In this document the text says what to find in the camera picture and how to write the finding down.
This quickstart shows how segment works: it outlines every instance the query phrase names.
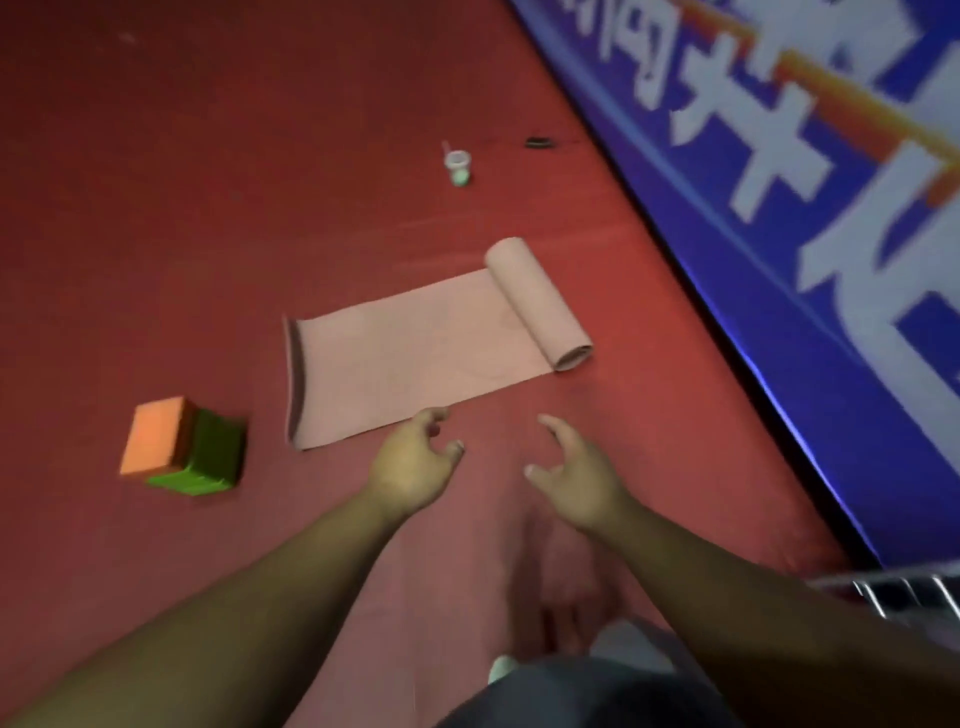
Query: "forearm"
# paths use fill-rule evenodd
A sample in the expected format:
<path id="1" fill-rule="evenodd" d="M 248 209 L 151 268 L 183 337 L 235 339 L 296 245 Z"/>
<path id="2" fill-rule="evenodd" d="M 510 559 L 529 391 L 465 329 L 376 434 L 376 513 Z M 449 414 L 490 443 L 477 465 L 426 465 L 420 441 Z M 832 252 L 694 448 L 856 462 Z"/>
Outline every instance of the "forearm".
<path id="1" fill-rule="evenodd" d="M 791 722 L 851 700 L 882 711 L 902 699 L 929 707 L 956 697 L 960 662 L 952 653 L 740 559 L 631 497 L 596 536 L 626 560 L 744 717 Z"/>
<path id="2" fill-rule="evenodd" d="M 400 523 L 362 492 L 95 656 L 15 725 L 282 725 Z"/>

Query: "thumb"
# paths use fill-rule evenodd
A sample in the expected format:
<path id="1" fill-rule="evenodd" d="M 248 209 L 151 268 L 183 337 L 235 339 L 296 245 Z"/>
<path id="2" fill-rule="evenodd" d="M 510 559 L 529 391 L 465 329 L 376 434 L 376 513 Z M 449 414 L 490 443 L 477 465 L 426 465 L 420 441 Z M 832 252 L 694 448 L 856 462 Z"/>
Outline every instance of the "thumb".
<path id="1" fill-rule="evenodd" d="M 539 465 L 528 465 L 523 469 L 523 474 L 527 480 L 545 493 L 550 490 L 550 486 L 553 484 L 553 475 Z"/>
<path id="2" fill-rule="evenodd" d="M 451 440 L 446 444 L 444 448 L 444 457 L 450 463 L 450 471 L 453 472 L 456 470 L 457 465 L 460 464 L 460 459 L 464 456 L 464 452 L 467 451 L 467 446 L 464 445 L 463 440 Z"/>

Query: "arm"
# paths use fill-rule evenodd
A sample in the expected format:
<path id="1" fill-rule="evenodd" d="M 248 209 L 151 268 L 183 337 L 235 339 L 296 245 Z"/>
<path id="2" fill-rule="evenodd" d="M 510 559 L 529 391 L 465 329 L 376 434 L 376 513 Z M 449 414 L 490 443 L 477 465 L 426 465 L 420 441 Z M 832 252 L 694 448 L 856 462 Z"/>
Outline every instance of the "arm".
<path id="1" fill-rule="evenodd" d="M 960 709 L 960 656 L 751 564 L 657 515 L 606 456 L 541 415 L 564 451 L 526 475 L 557 512 L 618 553 L 751 724 L 939 724 Z"/>
<path id="2" fill-rule="evenodd" d="M 360 493 L 100 652 L 13 725 L 282 725 L 381 549 L 457 467 L 463 443 L 429 446 L 446 414 L 423 410 L 398 427 Z"/>

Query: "finger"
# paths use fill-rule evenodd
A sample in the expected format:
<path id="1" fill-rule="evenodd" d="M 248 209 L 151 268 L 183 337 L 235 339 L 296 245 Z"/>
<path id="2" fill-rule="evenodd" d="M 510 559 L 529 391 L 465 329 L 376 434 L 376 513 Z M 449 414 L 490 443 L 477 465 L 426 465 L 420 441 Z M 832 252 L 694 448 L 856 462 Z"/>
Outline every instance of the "finger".
<path id="1" fill-rule="evenodd" d="M 580 452 L 586 446 L 584 438 L 577 430 L 553 415 L 537 415 L 537 422 L 546 427 L 557 438 L 564 455 Z"/>
<path id="2" fill-rule="evenodd" d="M 466 451 L 467 446 L 464 445 L 463 440 L 453 440 L 446 444 L 446 447 L 444 448 L 444 457 L 449 460 L 451 471 L 456 470 Z"/>
<path id="3" fill-rule="evenodd" d="M 427 431 L 431 425 L 443 422 L 449 416 L 450 410 L 446 407 L 427 407 L 414 415 L 410 422 Z"/>
<path id="4" fill-rule="evenodd" d="M 553 475 L 539 465 L 528 465 L 523 469 L 523 475 L 545 493 L 550 490 L 550 486 L 553 484 Z"/>

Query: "hand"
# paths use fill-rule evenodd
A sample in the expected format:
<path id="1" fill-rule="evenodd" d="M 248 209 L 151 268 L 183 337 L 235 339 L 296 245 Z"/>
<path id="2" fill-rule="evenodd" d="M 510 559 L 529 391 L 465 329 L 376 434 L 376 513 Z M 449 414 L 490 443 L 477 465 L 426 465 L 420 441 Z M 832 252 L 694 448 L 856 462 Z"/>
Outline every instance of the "hand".
<path id="1" fill-rule="evenodd" d="M 631 497 L 610 460 L 577 430 L 552 415 L 538 415 L 564 451 L 564 463 L 551 470 L 528 465 L 523 474 L 550 499 L 562 519 L 595 533 Z"/>
<path id="2" fill-rule="evenodd" d="M 403 521 L 440 497 L 457 469 L 465 447 L 460 440 L 441 452 L 430 447 L 449 416 L 446 407 L 429 407 L 390 433 L 370 466 L 367 489 L 389 513 Z"/>

